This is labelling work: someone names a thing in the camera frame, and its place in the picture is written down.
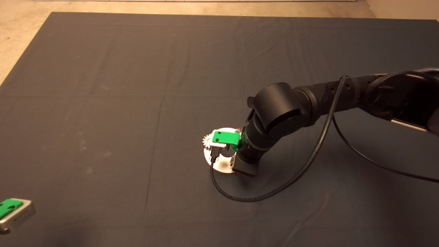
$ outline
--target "white gear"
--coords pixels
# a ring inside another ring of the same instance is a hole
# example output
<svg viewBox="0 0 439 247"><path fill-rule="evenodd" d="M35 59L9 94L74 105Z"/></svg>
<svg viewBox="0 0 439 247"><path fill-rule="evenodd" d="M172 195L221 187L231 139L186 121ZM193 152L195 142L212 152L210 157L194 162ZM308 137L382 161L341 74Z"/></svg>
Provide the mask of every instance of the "white gear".
<svg viewBox="0 0 439 247"><path fill-rule="evenodd" d="M204 146L204 149L207 149L209 151L211 150L210 144L209 144L209 135L208 134L203 137L203 146Z"/></svg>

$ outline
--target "green block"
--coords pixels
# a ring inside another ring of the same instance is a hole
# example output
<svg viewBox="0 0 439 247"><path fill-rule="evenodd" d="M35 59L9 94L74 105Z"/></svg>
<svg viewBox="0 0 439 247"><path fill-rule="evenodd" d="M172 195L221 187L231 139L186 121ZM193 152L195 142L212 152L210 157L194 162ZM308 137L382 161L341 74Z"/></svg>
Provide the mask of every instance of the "green block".
<svg viewBox="0 0 439 247"><path fill-rule="evenodd" d="M236 132L215 131L212 142L230 144L233 150L237 151L239 138L241 138L241 136Z"/></svg>
<svg viewBox="0 0 439 247"><path fill-rule="evenodd" d="M0 203L0 219L23 205L22 201L6 199Z"/></svg>

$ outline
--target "black cloth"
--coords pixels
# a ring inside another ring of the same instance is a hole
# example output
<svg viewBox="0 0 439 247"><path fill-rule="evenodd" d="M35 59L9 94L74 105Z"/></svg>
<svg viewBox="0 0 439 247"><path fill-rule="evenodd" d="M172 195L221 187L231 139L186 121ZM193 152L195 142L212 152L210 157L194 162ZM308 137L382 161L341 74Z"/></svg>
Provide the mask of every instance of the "black cloth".
<svg viewBox="0 0 439 247"><path fill-rule="evenodd" d="M429 20L52 13L0 87L0 198L37 214L0 246L437 246L439 185L392 174L331 127L309 171L268 200L213 187L202 137L243 127L246 98L292 87L439 66ZM337 113L373 159L439 178L439 139ZM283 138L256 178L265 193L308 158L323 125Z"/></svg>

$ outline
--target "white disc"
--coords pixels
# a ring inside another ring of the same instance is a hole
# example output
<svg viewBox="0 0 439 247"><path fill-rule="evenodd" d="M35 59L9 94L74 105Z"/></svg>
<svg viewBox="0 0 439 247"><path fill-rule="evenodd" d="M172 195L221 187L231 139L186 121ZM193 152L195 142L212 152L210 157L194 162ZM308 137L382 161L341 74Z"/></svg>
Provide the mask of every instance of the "white disc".
<svg viewBox="0 0 439 247"><path fill-rule="evenodd" d="M203 143L209 143L209 141L212 140L213 134L215 133L215 131L223 131L223 132L237 132L239 134L240 130L239 129L235 129L235 128L221 128L221 129L217 129L217 130L213 130L212 133L210 133L209 135L207 135L204 138ZM206 158L207 164L211 165L210 162L210 147L206 147L206 144L204 146L204 157ZM213 168L219 172L222 173L234 173L234 171L232 170L233 168L233 163L235 162L235 156L236 153L232 156L232 157L225 157L222 154L219 155L219 157L217 158L216 162L213 165Z"/></svg>

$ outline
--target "concrete floor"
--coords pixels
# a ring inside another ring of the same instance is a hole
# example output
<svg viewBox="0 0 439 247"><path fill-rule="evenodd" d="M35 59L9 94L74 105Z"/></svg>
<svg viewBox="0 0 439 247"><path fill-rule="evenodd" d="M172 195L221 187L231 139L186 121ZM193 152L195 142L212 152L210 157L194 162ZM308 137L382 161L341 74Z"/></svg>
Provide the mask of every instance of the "concrete floor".
<svg viewBox="0 0 439 247"><path fill-rule="evenodd" d="M4 81L47 16L53 11L439 19L439 14L435 11L438 9L438 3L439 1L437 0L367 0L367 2L366 0L357 0L355 2L281 3L41 2L33 0L0 0L0 84Z"/></svg>

